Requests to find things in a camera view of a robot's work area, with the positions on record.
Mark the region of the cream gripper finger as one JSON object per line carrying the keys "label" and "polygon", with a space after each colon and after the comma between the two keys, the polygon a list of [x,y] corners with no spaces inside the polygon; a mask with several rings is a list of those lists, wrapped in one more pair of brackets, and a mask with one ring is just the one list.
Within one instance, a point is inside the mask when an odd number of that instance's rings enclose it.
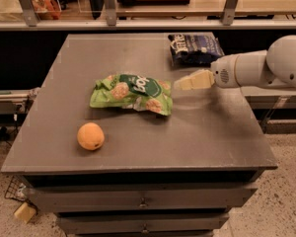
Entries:
{"label": "cream gripper finger", "polygon": [[206,69],[199,69],[177,80],[174,83],[174,88],[178,90],[208,89],[211,88],[213,84],[213,73]]}

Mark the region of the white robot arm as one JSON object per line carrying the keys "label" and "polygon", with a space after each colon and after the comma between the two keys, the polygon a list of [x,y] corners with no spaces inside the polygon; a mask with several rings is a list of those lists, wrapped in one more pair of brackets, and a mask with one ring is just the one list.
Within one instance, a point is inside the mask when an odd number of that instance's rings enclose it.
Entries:
{"label": "white robot arm", "polygon": [[258,87],[296,89],[296,35],[277,39],[268,50],[225,55],[209,69],[199,69],[177,80],[178,90]]}

